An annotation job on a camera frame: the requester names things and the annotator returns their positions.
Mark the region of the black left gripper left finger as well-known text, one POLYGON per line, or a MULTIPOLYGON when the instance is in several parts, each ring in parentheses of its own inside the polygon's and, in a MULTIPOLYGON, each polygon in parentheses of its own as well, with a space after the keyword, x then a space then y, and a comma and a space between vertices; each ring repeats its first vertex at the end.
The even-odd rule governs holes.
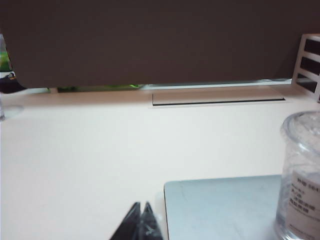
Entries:
POLYGON ((110 240, 137 240, 140 221, 141 203, 135 202, 122 219, 110 240))

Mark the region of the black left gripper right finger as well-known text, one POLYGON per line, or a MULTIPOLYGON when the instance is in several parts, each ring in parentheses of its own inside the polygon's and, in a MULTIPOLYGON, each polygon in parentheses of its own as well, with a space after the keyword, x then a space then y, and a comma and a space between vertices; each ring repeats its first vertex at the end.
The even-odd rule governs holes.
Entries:
POLYGON ((144 210, 141 215, 141 239, 163 240, 160 227, 149 202, 145 203, 144 210))

